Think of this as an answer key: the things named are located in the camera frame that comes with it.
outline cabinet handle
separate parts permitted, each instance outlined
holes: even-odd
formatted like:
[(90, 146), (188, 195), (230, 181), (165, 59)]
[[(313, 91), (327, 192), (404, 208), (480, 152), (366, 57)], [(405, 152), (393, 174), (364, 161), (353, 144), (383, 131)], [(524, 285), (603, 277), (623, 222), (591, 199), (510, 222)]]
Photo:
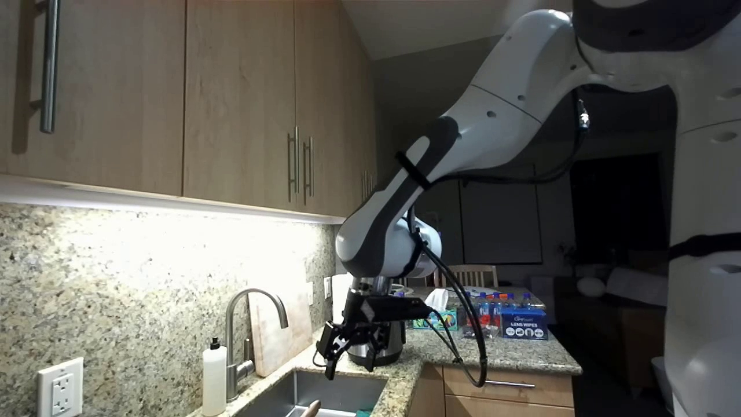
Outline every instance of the cabinet handle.
[(315, 195), (315, 163), (313, 163), (313, 142), (304, 142), (304, 195)]
[(484, 386), (487, 386), (487, 388), (536, 390), (536, 386), (514, 382), (514, 381), (487, 381)]
[(284, 169), (287, 169), (287, 201), (294, 201), (294, 195), (300, 190), (296, 183), (296, 138), (287, 134), (287, 157), (284, 157)]
[(47, 0), (41, 127), (39, 127), (45, 134), (53, 134), (53, 127), (55, 127), (55, 78), (58, 78), (58, 46), (60, 46), (60, 9), (63, 9), (63, 0)]

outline granite countertop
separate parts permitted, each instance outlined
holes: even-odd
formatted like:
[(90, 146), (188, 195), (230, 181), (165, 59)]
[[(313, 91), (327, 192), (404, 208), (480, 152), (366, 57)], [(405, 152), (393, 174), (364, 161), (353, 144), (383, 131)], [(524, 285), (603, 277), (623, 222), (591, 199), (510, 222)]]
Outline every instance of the granite countertop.
[[(455, 335), (455, 339), (463, 365), (478, 367), (478, 343), (470, 339), (460, 339), (459, 335)], [(315, 347), (310, 345), (268, 379), (256, 381), (237, 402), (228, 407), (223, 417), (237, 415), (245, 403), (250, 403), (293, 369), (322, 373), (313, 365), (313, 356)], [(568, 350), (557, 340), (553, 335), (548, 337), (548, 340), (488, 339), (487, 356), (488, 369), (581, 375), (581, 367), (568, 356)], [(378, 367), (372, 369), (372, 373), (368, 373), (366, 369), (354, 367), (348, 356), (344, 356), (337, 373), (372, 375), (388, 381), (388, 388), (372, 409), (372, 417), (404, 417), (407, 413), (422, 367), (452, 365), (452, 360), (452, 352), (430, 329), (407, 329), (407, 343), (393, 367)]]

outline lower cabinet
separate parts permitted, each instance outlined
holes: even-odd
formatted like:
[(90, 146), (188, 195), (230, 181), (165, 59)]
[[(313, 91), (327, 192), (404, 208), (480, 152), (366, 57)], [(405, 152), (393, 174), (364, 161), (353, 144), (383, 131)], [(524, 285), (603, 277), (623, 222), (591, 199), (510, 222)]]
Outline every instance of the lower cabinet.
[(460, 369), (423, 367), (411, 417), (575, 417), (570, 375), (488, 371), (476, 388)]

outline ceiling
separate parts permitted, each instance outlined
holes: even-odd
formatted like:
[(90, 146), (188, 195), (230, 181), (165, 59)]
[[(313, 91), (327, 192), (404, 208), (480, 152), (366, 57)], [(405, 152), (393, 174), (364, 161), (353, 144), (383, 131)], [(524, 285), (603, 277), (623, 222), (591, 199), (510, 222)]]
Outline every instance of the ceiling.
[(570, 0), (344, 0), (372, 61), (499, 38), (528, 9)]

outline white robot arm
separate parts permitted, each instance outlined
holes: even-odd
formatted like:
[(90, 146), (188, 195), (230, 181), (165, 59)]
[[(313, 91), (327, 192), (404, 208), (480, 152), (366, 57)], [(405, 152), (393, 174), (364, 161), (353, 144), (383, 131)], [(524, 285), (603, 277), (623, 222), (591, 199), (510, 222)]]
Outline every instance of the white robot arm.
[[(741, 0), (575, 0), (575, 16), (521, 16), (460, 100), (404, 153), (404, 169), (345, 221), (338, 261), (359, 284), (433, 273), (420, 247), (441, 255), (441, 237), (404, 218), (430, 183), (510, 163), (580, 87), (668, 87), (678, 108), (668, 314), (677, 415), (741, 415), (740, 12)], [(372, 339), (356, 329), (428, 314), (420, 305), (378, 305), (384, 295), (368, 305), (356, 290), (345, 321), (317, 343), (330, 365), (344, 347)]]

